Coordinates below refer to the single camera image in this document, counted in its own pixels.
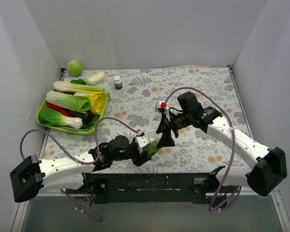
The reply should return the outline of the green pill bottle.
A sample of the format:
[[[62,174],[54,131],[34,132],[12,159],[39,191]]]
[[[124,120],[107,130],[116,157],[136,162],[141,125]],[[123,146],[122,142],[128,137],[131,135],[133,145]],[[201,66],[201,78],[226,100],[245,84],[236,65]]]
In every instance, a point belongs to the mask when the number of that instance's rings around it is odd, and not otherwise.
[[[159,148],[157,148],[158,142],[156,140],[152,141],[151,144],[145,148],[145,151],[147,152],[148,156],[153,156],[159,151]]]

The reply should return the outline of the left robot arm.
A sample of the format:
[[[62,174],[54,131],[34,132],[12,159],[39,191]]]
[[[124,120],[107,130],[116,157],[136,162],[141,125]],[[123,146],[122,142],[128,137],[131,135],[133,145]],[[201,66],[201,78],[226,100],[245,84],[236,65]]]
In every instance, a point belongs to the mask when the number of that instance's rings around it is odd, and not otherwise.
[[[14,201],[31,200],[40,191],[78,189],[89,193],[93,189],[93,181],[85,176],[86,173],[107,169],[114,161],[121,160],[132,160],[136,166],[141,166],[156,153],[157,143],[144,134],[132,141],[119,135],[72,158],[45,160],[38,159],[36,155],[29,156],[10,172]]]

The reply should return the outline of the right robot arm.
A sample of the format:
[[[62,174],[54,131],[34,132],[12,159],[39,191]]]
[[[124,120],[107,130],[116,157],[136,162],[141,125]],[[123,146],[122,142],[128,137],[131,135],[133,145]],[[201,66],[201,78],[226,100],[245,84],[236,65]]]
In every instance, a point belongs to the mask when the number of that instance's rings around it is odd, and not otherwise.
[[[180,129],[193,126],[221,141],[249,167],[245,172],[230,168],[227,177],[223,176],[221,168],[215,169],[208,177],[212,191],[220,192],[226,186],[242,186],[267,196],[287,177],[286,155],[281,148],[270,149],[234,129],[221,112],[213,107],[203,108],[191,92],[180,95],[177,100],[182,108],[178,114],[170,112],[165,102],[156,103],[156,111],[161,114],[156,130],[161,134],[158,148],[174,146],[172,135],[178,136]]]

